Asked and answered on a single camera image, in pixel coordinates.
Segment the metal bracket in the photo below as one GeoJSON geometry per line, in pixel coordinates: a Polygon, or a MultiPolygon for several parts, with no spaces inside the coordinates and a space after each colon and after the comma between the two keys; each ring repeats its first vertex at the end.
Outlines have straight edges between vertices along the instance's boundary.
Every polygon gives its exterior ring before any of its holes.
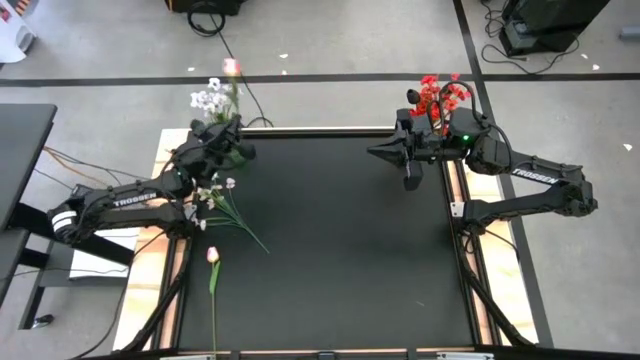
{"type": "Polygon", "coordinates": [[[318,360],[337,360],[336,353],[332,351],[321,351],[318,353],[318,360]]]}
{"type": "Polygon", "coordinates": [[[452,202],[450,205],[451,216],[454,218],[461,218],[464,215],[464,203],[461,201],[452,202]]]}
{"type": "Polygon", "coordinates": [[[438,360],[493,360],[493,354],[489,353],[463,353],[442,352],[437,354],[438,360]]]}

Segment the electrical cord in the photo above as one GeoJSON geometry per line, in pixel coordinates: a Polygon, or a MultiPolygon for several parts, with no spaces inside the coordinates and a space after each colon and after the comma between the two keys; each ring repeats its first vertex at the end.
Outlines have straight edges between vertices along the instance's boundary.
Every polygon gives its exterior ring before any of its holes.
{"type": "Polygon", "coordinates": [[[487,1],[489,0],[480,1],[480,5],[484,6],[487,9],[487,13],[484,15],[484,19],[489,20],[489,22],[487,22],[487,24],[484,27],[484,31],[485,33],[487,33],[487,35],[489,35],[490,38],[494,38],[500,35],[500,31],[502,31],[502,29],[504,28],[505,24],[500,20],[500,15],[502,15],[502,13],[504,12],[504,9],[507,8],[507,4],[509,4],[509,1],[505,0],[501,10],[492,10],[487,4],[487,1]],[[492,30],[491,24],[493,24],[494,22],[498,23],[499,27],[497,29],[492,30]]]}
{"type": "MultiPolygon", "coordinates": [[[[498,36],[500,34],[500,32],[504,29],[505,27],[505,23],[503,23],[502,21],[500,21],[500,15],[504,12],[506,6],[507,6],[508,1],[504,2],[504,5],[502,6],[501,10],[492,10],[489,5],[487,4],[487,0],[481,0],[480,4],[482,6],[484,6],[487,9],[487,13],[485,14],[484,18],[485,20],[488,20],[487,24],[485,25],[484,31],[487,34],[487,36],[489,36],[489,38],[494,38],[496,36],[498,36]],[[491,24],[492,23],[498,23],[500,24],[500,26],[497,29],[491,29],[491,24]]],[[[573,34],[575,41],[576,41],[576,47],[573,50],[569,50],[569,51],[564,51],[559,53],[558,55],[556,55],[551,62],[549,62],[549,65],[543,69],[537,70],[537,71],[529,71],[527,69],[525,69],[523,66],[521,66],[520,64],[518,64],[516,61],[527,61],[526,58],[519,58],[519,57],[509,57],[506,53],[504,53],[502,50],[498,49],[495,45],[492,44],[486,44],[482,47],[482,50],[480,51],[480,57],[482,58],[482,60],[484,60],[485,62],[488,62],[490,64],[511,64],[514,65],[516,67],[518,67],[520,70],[522,70],[522,72],[524,72],[527,75],[538,75],[538,74],[542,74],[543,72],[551,69],[553,67],[553,65],[555,65],[555,63],[562,58],[565,55],[569,55],[572,54],[574,52],[576,52],[578,50],[578,48],[580,48],[580,41],[578,40],[578,37],[573,34]],[[497,51],[500,55],[502,55],[505,59],[509,59],[509,60],[489,60],[487,59],[485,52],[488,48],[494,49],[495,51],[497,51]]],[[[554,49],[550,49],[548,47],[546,47],[547,50],[551,51],[551,52],[558,52],[555,51],[554,49]]]]}
{"type": "MultiPolygon", "coordinates": [[[[153,243],[154,241],[156,241],[156,239],[158,239],[161,235],[163,235],[165,233],[165,231],[161,231],[160,233],[158,233],[158,235],[154,236],[153,239],[149,240],[149,242],[147,242],[146,244],[144,244],[144,246],[142,246],[140,249],[138,249],[134,254],[133,254],[133,258],[131,258],[131,262],[129,263],[129,268],[131,268],[131,265],[133,265],[133,261],[135,260],[136,256],[142,252],[142,250],[144,250],[147,246],[151,245],[151,243],[153,243]]],[[[129,282],[129,276],[131,276],[131,271],[129,271],[129,273],[127,274],[127,283],[129,282]]],[[[111,320],[111,325],[109,325],[109,328],[107,329],[107,332],[104,334],[104,336],[92,347],[90,347],[89,349],[87,349],[86,351],[70,358],[70,360],[76,360],[76,359],[81,359],[82,357],[84,357],[85,355],[93,352],[95,349],[97,349],[100,345],[102,345],[102,343],[104,343],[104,341],[109,337],[109,334],[111,334],[111,331],[113,331],[113,327],[116,325],[116,321],[118,320],[118,309],[122,306],[122,301],[124,300],[124,294],[127,292],[127,286],[125,286],[122,289],[122,292],[120,293],[120,298],[118,299],[118,305],[116,306],[116,310],[114,311],[113,314],[113,320],[111,320]]]]}
{"type": "Polygon", "coordinates": [[[37,273],[40,271],[80,271],[80,272],[87,272],[87,273],[92,273],[92,274],[100,274],[100,275],[106,275],[106,274],[111,274],[114,272],[124,272],[125,270],[127,270],[127,268],[121,269],[121,270],[108,270],[108,271],[97,271],[97,270],[88,270],[88,269],[69,269],[69,268],[45,268],[45,269],[38,269],[38,270],[28,270],[28,271],[22,271],[19,273],[15,273],[11,276],[5,276],[3,278],[0,279],[1,281],[6,281],[9,280],[11,278],[15,278],[21,275],[27,275],[27,274],[33,274],[33,273],[37,273]]]}
{"type": "Polygon", "coordinates": [[[549,65],[547,65],[547,67],[540,69],[538,71],[529,71],[527,69],[525,69],[524,67],[522,67],[520,64],[518,64],[515,61],[512,60],[517,60],[517,61],[526,61],[526,59],[523,58],[510,58],[509,56],[507,56],[507,54],[505,54],[504,52],[502,52],[500,49],[498,49],[496,46],[492,45],[492,44],[486,44],[485,46],[482,47],[482,51],[480,52],[480,56],[482,57],[482,60],[491,63],[491,64],[512,64],[515,65],[516,67],[518,67],[520,70],[522,70],[525,74],[527,75],[538,75],[538,74],[542,74],[543,72],[551,69],[553,67],[553,65],[558,61],[559,58],[565,56],[565,55],[569,55],[569,54],[573,54],[574,52],[576,52],[578,50],[578,48],[580,48],[580,40],[578,40],[578,37],[576,36],[576,47],[573,50],[569,50],[569,51],[565,51],[562,52],[558,55],[556,55],[551,62],[549,63],[549,65]],[[489,60],[487,59],[486,55],[485,55],[485,51],[487,48],[492,48],[495,51],[497,51],[498,53],[500,53],[500,55],[504,56],[505,58],[511,59],[511,60],[489,60]]]}
{"type": "MultiPolygon", "coordinates": [[[[518,262],[520,262],[520,252],[518,251],[518,248],[511,241],[509,241],[509,240],[505,239],[504,237],[494,233],[491,230],[486,230],[485,229],[485,232],[487,234],[493,235],[498,240],[500,240],[500,241],[504,242],[505,244],[509,245],[513,249],[513,251],[514,251],[514,253],[516,255],[516,259],[518,260],[518,262]]],[[[473,254],[475,252],[475,249],[478,247],[478,244],[475,241],[472,240],[474,238],[475,237],[472,236],[472,234],[467,234],[467,240],[465,240],[464,245],[463,245],[464,251],[467,254],[473,254]]]]}
{"type": "Polygon", "coordinates": [[[97,183],[100,183],[100,184],[102,184],[102,185],[104,185],[104,186],[109,186],[109,184],[107,184],[106,182],[104,182],[104,181],[102,181],[102,180],[100,180],[100,179],[97,179],[97,178],[95,178],[95,177],[93,177],[93,176],[91,176],[91,175],[87,175],[87,174],[83,173],[82,171],[80,171],[80,170],[76,170],[76,169],[72,168],[71,166],[67,165],[64,161],[62,161],[62,159],[60,159],[60,158],[59,158],[57,155],[55,155],[53,152],[51,152],[51,151],[49,151],[49,150],[47,150],[47,149],[44,149],[44,151],[46,151],[47,153],[49,153],[49,155],[51,155],[51,157],[53,157],[53,159],[54,159],[55,161],[57,161],[60,165],[62,165],[62,167],[63,167],[63,168],[65,168],[65,169],[67,169],[67,170],[69,170],[69,171],[71,171],[71,172],[73,172],[73,173],[76,173],[76,174],[78,174],[78,175],[80,175],[80,176],[82,176],[82,177],[85,177],[85,178],[87,178],[87,179],[89,179],[89,180],[92,180],[92,181],[95,181],[95,182],[97,182],[97,183]]]}
{"type": "Polygon", "coordinates": [[[50,180],[53,180],[53,181],[57,182],[58,184],[60,184],[60,185],[62,185],[64,187],[66,187],[67,189],[73,191],[73,188],[71,186],[65,184],[61,180],[58,180],[58,179],[54,178],[53,176],[51,176],[51,175],[49,175],[49,174],[47,174],[47,173],[45,173],[43,171],[38,170],[38,168],[34,168],[33,171],[37,172],[38,174],[40,174],[40,175],[42,175],[44,177],[49,178],[50,180]]]}
{"type": "Polygon", "coordinates": [[[58,158],[73,163],[73,164],[77,164],[77,165],[84,165],[84,166],[89,166],[95,169],[100,169],[103,170],[105,172],[107,172],[109,175],[111,175],[111,177],[113,177],[116,182],[118,183],[118,185],[122,185],[122,183],[120,182],[120,180],[113,174],[113,173],[117,173],[117,174],[121,174],[121,175],[125,175],[125,176],[129,176],[132,177],[134,179],[141,179],[141,180],[149,180],[149,178],[144,177],[144,176],[138,176],[138,175],[134,175],[131,173],[128,173],[126,171],[121,171],[121,170],[116,170],[116,169],[111,169],[108,167],[104,167],[104,166],[100,166],[100,165],[96,165],[96,164],[92,164],[92,163],[88,163],[82,160],[79,160],[77,158],[74,158],[73,156],[66,154],[60,150],[56,150],[54,148],[50,148],[48,146],[44,147],[44,150],[51,156],[57,155],[58,158]]]}
{"type": "MultiPolygon", "coordinates": [[[[219,14],[222,17],[222,23],[220,24],[220,26],[218,26],[218,23],[216,22],[216,19],[214,19],[213,14],[211,12],[209,13],[209,18],[211,18],[211,22],[213,22],[213,25],[215,26],[215,30],[207,31],[202,26],[200,26],[198,24],[194,24],[193,21],[191,20],[191,17],[193,16],[193,14],[197,10],[202,10],[202,8],[204,8],[204,7],[211,7],[211,8],[215,9],[216,4],[211,0],[204,0],[204,1],[200,1],[200,2],[194,3],[189,8],[188,13],[187,13],[187,20],[189,22],[189,26],[191,27],[191,30],[193,30],[193,32],[195,32],[197,35],[200,35],[202,37],[212,37],[212,36],[214,36],[216,34],[220,35],[220,39],[222,40],[222,43],[224,44],[224,47],[227,50],[227,53],[229,54],[229,57],[235,59],[236,57],[233,56],[233,52],[231,51],[231,48],[229,47],[229,44],[227,43],[227,40],[222,35],[222,28],[224,28],[224,25],[226,23],[226,18],[224,16],[224,14],[219,14]]],[[[260,112],[260,116],[257,116],[255,118],[253,118],[246,125],[244,125],[244,127],[251,127],[251,125],[253,125],[254,123],[256,123],[258,121],[262,121],[262,125],[264,127],[274,127],[273,122],[271,120],[267,119],[267,117],[264,115],[264,110],[262,110],[262,106],[260,105],[260,102],[258,101],[258,99],[256,98],[255,94],[251,90],[251,87],[249,86],[249,82],[247,81],[247,78],[244,76],[242,71],[240,71],[239,73],[240,73],[240,79],[242,79],[242,82],[244,83],[244,86],[247,88],[247,91],[249,92],[249,95],[251,95],[251,98],[253,99],[253,102],[255,102],[256,107],[258,108],[258,111],[260,112]]]]}

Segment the pink flower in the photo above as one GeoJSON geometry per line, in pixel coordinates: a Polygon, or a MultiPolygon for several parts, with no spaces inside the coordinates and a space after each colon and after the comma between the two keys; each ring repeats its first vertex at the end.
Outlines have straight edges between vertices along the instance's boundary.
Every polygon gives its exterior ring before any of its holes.
{"type": "Polygon", "coordinates": [[[238,66],[238,63],[234,58],[224,59],[222,70],[227,76],[238,76],[240,74],[240,66],[238,66]]]}
{"type": "Polygon", "coordinates": [[[218,254],[218,250],[215,246],[212,246],[207,250],[207,261],[215,264],[220,260],[220,254],[218,254]]]}

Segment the white paper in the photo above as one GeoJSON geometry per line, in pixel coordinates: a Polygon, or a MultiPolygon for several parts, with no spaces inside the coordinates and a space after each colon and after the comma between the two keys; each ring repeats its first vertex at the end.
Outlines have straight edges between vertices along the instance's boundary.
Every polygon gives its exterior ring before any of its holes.
{"type": "MultiPolygon", "coordinates": [[[[140,235],[140,228],[127,228],[127,229],[112,229],[101,230],[95,233],[98,236],[114,242],[118,245],[122,245],[127,249],[134,250],[138,236],[140,235]]],[[[69,272],[69,278],[81,278],[87,276],[103,276],[103,277],[127,277],[129,270],[126,265],[120,265],[113,261],[105,260],[103,258],[89,255],[85,252],[74,250],[73,261],[71,262],[71,270],[69,272]]]]}

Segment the black mat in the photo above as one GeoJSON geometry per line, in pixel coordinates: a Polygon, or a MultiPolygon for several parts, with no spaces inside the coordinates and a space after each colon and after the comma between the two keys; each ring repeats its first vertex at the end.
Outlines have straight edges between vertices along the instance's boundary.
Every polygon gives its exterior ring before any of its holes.
{"type": "Polygon", "coordinates": [[[401,172],[366,154],[380,138],[252,142],[258,159],[233,173],[234,197],[271,255],[242,230],[196,237],[180,348],[212,348],[212,245],[218,350],[471,343],[439,167],[408,193],[401,172]]]}

